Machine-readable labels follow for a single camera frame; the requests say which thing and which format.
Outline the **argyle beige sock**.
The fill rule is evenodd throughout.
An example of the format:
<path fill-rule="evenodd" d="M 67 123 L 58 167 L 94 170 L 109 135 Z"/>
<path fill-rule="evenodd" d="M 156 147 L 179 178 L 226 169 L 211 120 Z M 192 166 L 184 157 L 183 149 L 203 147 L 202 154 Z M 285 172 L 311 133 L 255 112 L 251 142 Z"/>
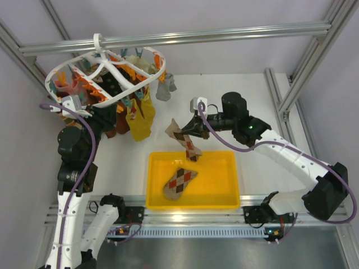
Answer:
<path fill-rule="evenodd" d="M 174 119 L 172 119 L 165 133 L 185 148 L 186 159 L 188 161 L 197 162 L 200 156 L 202 156 L 201 150 L 194 146 L 189 135 L 181 133 L 181 129 Z"/>
<path fill-rule="evenodd" d="M 163 194 L 166 199 L 176 201 L 178 200 L 188 184 L 196 178 L 198 172 L 178 168 L 173 176 L 166 182 L 163 188 Z"/>

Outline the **teal clothes peg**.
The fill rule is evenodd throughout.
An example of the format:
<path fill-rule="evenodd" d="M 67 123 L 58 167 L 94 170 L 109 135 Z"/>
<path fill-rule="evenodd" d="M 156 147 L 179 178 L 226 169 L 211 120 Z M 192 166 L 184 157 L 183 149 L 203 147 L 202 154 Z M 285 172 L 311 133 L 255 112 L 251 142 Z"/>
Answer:
<path fill-rule="evenodd" d="M 127 95 L 125 96 L 124 98 L 121 99 L 121 102 L 128 108 L 132 108 L 132 103 L 131 103 L 131 99 L 130 99 L 130 96 Z"/>

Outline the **mustard yellow sock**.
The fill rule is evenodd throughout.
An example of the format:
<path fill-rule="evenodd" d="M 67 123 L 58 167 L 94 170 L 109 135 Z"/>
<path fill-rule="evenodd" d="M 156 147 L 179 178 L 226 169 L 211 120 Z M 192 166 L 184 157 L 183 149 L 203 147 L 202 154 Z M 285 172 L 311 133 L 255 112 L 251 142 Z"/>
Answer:
<path fill-rule="evenodd" d="M 140 142 L 150 136 L 150 128 L 142 116 L 135 99 L 131 99 L 130 106 L 127 107 L 126 122 L 136 142 Z"/>

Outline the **grey sock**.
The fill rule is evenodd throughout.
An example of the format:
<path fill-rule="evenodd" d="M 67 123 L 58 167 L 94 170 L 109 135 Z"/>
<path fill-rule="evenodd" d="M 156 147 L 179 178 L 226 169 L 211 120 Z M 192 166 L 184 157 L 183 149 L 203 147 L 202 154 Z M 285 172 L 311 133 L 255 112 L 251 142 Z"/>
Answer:
<path fill-rule="evenodd" d="M 164 77 L 164 81 L 159 81 L 155 97 L 160 101 L 168 101 L 171 98 L 171 93 L 176 90 L 177 86 L 174 81 L 174 76 L 171 73 L 167 73 Z"/>

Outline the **mustard sock with reindeer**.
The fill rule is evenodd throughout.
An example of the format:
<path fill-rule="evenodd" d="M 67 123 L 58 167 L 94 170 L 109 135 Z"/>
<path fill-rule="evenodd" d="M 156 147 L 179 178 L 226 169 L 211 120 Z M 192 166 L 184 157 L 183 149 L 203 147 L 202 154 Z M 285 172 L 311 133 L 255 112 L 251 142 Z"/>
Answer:
<path fill-rule="evenodd" d="M 153 125 L 155 117 L 155 108 L 150 95 L 150 87 L 146 87 L 143 97 L 140 99 L 140 111 L 141 111 L 141 134 L 143 138 L 147 138 L 151 135 L 151 127 Z"/>

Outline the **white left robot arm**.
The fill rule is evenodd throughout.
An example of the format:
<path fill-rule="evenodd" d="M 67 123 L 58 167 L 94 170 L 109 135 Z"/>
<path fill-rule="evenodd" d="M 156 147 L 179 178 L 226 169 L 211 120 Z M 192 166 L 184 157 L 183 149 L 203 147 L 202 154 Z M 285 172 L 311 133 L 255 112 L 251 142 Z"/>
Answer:
<path fill-rule="evenodd" d="M 44 268 L 95 268 L 99 250 L 110 227 L 127 215 L 124 199 L 105 195 L 95 218 L 84 230 L 84 218 L 93 191 L 98 167 L 94 158 L 101 136 L 116 122 L 116 106 L 87 106 L 90 115 L 83 118 L 61 105 L 46 102 L 42 109 L 73 115 L 81 128 L 65 127 L 57 137 L 61 166 L 58 172 L 57 222 L 53 243 Z"/>

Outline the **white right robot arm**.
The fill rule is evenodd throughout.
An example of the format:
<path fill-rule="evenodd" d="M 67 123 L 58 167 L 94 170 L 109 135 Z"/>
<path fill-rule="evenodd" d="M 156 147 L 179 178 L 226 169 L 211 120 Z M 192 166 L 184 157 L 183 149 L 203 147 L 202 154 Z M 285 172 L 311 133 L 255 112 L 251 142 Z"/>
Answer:
<path fill-rule="evenodd" d="M 299 179 L 304 188 L 291 192 L 272 192 L 262 201 L 263 218 L 275 222 L 282 215 L 307 212 L 326 223 L 350 196 L 348 170 L 341 163 L 320 161 L 285 140 L 269 124 L 253 117 L 246 100 L 237 92 L 225 93 L 222 112 L 208 114 L 207 99 L 193 98 L 193 118 L 181 129 L 183 135 L 208 139 L 215 136 L 222 144 L 238 152 L 256 151 L 279 164 Z"/>

